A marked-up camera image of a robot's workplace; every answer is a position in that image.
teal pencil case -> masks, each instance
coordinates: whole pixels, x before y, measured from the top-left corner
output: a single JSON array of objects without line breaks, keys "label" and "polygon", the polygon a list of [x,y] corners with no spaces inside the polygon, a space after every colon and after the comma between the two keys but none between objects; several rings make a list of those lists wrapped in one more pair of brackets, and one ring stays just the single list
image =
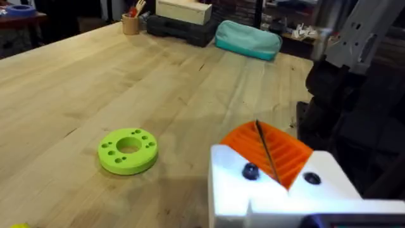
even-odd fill
[{"label": "teal pencil case", "polygon": [[215,45],[246,56],[272,60],[280,51],[282,39],[277,34],[225,20],[216,30]]}]

green disc with holes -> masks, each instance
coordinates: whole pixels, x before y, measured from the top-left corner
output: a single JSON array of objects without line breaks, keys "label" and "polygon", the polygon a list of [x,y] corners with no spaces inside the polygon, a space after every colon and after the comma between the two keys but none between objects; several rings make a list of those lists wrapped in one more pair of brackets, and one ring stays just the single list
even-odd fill
[{"label": "green disc with holes", "polygon": [[120,129],[102,139],[98,152],[106,170],[118,175],[132,175],[153,166],[158,158],[158,144],[146,130]]}]

wooden cup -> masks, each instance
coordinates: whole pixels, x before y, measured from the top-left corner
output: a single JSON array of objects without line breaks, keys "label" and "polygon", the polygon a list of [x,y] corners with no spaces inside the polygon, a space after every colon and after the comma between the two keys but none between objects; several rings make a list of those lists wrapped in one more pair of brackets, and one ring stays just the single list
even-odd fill
[{"label": "wooden cup", "polygon": [[139,34],[139,18],[132,18],[127,14],[122,14],[122,32],[125,35]]}]

wooden table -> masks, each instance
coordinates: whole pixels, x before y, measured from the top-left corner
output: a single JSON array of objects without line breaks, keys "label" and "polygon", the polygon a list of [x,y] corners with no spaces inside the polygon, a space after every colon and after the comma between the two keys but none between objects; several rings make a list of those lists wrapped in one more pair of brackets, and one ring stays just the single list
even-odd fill
[{"label": "wooden table", "polygon": [[[274,62],[116,23],[0,61],[0,227],[208,228],[209,149],[259,118],[293,133],[312,62]],[[103,170],[97,145],[141,127],[159,158],[143,174]]]},{"label": "wooden table", "polygon": [[0,16],[0,29],[22,28],[27,25],[43,22],[46,19],[46,14],[39,12],[35,16]]}]

orange 3d printed part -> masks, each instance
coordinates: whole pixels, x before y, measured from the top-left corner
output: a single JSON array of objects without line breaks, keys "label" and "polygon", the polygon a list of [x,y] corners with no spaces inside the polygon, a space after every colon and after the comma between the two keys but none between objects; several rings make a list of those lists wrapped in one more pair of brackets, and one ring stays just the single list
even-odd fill
[{"label": "orange 3d printed part", "polygon": [[[275,127],[263,122],[260,122],[260,126],[279,182],[288,189],[313,150]],[[222,139],[221,144],[231,147],[246,160],[257,165],[271,178],[275,178],[269,157],[254,122],[248,122],[237,127]]]}]

